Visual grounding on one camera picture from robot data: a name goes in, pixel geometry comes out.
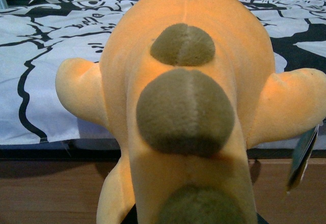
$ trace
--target bed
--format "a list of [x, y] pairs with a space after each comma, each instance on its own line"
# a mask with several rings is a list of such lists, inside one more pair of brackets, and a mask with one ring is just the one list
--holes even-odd
[[[55, 91], [59, 64], [98, 62], [110, 33], [139, 0], [31, 0], [0, 10], [0, 149], [26, 146], [119, 150], [98, 125], [67, 112]], [[265, 26], [277, 72], [316, 68], [326, 73], [326, 0], [239, 0]], [[326, 150], [321, 127], [316, 150]], [[259, 149], [293, 149], [297, 138]]]

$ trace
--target stuffed animal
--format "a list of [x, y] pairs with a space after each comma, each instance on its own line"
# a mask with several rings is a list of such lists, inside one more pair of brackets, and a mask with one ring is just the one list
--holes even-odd
[[140, 0], [98, 64], [68, 59], [62, 104], [106, 127], [121, 158], [97, 223], [257, 223], [246, 150], [326, 116], [326, 75], [275, 74], [264, 27], [237, 0]]

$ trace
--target plush arm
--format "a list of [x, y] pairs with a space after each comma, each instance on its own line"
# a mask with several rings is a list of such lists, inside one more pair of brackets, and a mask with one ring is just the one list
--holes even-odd
[[56, 76], [60, 102], [75, 116], [108, 128], [98, 64], [76, 58], [63, 61]]
[[326, 75], [299, 69], [268, 78], [260, 95], [247, 148], [299, 135], [326, 116]]

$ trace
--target plush leg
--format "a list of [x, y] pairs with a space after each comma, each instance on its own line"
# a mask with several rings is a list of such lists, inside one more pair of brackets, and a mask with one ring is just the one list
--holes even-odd
[[260, 95], [247, 147], [313, 128], [325, 118], [325, 99], [326, 75], [321, 71], [299, 69], [272, 74]]
[[63, 61], [56, 76], [62, 105], [77, 117], [108, 128], [98, 64], [80, 58]]
[[120, 158], [103, 184], [96, 223], [120, 224], [134, 203], [129, 160]]

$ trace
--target plush stegosaurus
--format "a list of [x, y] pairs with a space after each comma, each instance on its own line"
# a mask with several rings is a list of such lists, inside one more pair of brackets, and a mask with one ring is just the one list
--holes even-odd
[[66, 60], [58, 97], [106, 127], [121, 158], [97, 223], [257, 223], [246, 150], [326, 116], [326, 76], [275, 74], [264, 27], [238, 0], [140, 0], [98, 64]]

